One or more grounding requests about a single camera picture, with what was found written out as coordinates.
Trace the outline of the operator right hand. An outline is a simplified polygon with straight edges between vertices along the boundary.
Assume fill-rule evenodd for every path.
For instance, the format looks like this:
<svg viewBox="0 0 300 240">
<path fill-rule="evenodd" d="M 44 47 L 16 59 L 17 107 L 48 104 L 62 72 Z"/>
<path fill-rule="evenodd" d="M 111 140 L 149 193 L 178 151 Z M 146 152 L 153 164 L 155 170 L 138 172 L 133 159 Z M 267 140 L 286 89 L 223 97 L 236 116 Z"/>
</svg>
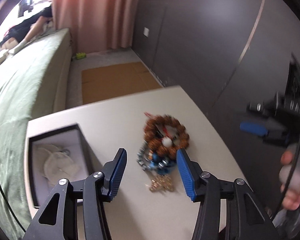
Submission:
<svg viewBox="0 0 300 240">
<path fill-rule="evenodd" d="M 281 156 L 281 164 L 283 165 L 279 172 L 279 178 L 283 178 L 281 192 L 285 189 L 286 177 L 292 168 L 292 161 L 295 157 L 297 144 L 290 144 Z M 284 209 L 294 211 L 300 206 L 300 171 L 295 168 L 292 178 L 285 193 L 282 206 Z"/>
</svg>

